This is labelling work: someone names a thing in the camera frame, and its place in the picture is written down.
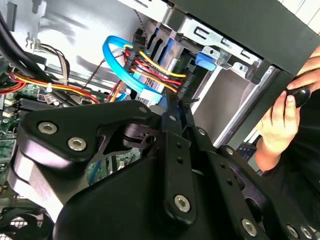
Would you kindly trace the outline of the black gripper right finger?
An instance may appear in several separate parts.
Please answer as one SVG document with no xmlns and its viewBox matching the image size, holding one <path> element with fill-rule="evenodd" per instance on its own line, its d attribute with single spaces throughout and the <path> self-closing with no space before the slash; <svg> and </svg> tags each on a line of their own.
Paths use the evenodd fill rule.
<svg viewBox="0 0 320 240">
<path fill-rule="evenodd" d="M 227 145 L 215 148 L 179 105 L 183 136 L 190 143 L 197 211 L 182 240 L 316 240 L 317 232 Z"/>
</svg>

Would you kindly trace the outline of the person's bare hand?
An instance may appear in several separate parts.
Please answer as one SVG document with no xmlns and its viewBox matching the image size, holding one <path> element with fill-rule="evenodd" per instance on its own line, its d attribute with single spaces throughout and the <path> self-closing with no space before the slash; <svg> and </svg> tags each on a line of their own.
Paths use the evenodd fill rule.
<svg viewBox="0 0 320 240">
<path fill-rule="evenodd" d="M 273 169 L 298 132 L 300 109 L 294 96 L 283 91 L 256 125 L 261 138 L 256 144 L 255 162 L 262 172 Z"/>
<path fill-rule="evenodd" d="M 311 93 L 320 89 L 320 46 L 311 54 L 287 89 L 302 87 L 308 87 Z"/>
</svg>

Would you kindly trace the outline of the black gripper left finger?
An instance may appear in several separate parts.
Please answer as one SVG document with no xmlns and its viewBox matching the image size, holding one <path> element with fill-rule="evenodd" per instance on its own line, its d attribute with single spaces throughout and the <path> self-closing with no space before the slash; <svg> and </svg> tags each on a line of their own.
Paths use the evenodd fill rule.
<svg viewBox="0 0 320 240">
<path fill-rule="evenodd" d="M 28 113 L 20 123 L 11 161 L 12 188 L 44 207 L 56 223 L 66 203 L 94 185 L 87 182 L 90 164 L 137 148 L 142 158 L 122 169 L 155 159 L 159 215 L 171 224 L 193 224 L 196 197 L 190 142 L 183 135 L 179 111 L 183 103 L 171 93 L 166 98 L 162 114 L 137 100 Z"/>
</svg>

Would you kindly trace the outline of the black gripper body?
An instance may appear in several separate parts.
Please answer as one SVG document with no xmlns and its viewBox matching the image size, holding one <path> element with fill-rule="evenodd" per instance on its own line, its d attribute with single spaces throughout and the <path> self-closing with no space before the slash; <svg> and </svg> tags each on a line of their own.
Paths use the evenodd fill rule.
<svg viewBox="0 0 320 240">
<path fill-rule="evenodd" d="M 147 158 L 74 195 L 62 208 L 55 240 L 239 240 L 242 225 L 232 219 L 213 179 L 192 172 L 197 217 L 189 227 L 159 215 L 161 174 Z"/>
</svg>

